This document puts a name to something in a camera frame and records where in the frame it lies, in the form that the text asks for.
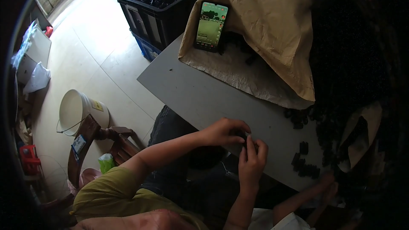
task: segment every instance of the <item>white bucket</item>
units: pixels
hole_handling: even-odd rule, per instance
[[[68,136],[75,136],[81,125],[77,123],[88,114],[95,118],[101,128],[108,128],[109,111],[102,102],[90,99],[77,90],[69,90],[60,104],[59,116],[62,131],[66,130],[64,133]]]

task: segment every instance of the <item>green plastic bag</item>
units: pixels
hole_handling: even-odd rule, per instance
[[[102,174],[105,174],[107,171],[115,167],[114,157],[111,154],[103,154],[98,158],[99,165],[101,166]]]

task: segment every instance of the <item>video on phone screen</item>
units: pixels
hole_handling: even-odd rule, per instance
[[[213,3],[202,3],[196,43],[216,47],[225,24],[228,8]]]

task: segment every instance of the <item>white box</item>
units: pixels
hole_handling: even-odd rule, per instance
[[[30,41],[32,44],[23,55],[17,70],[17,81],[23,84],[27,84],[30,80],[37,63],[41,62],[47,68],[51,48],[51,40],[39,28],[36,28]]]

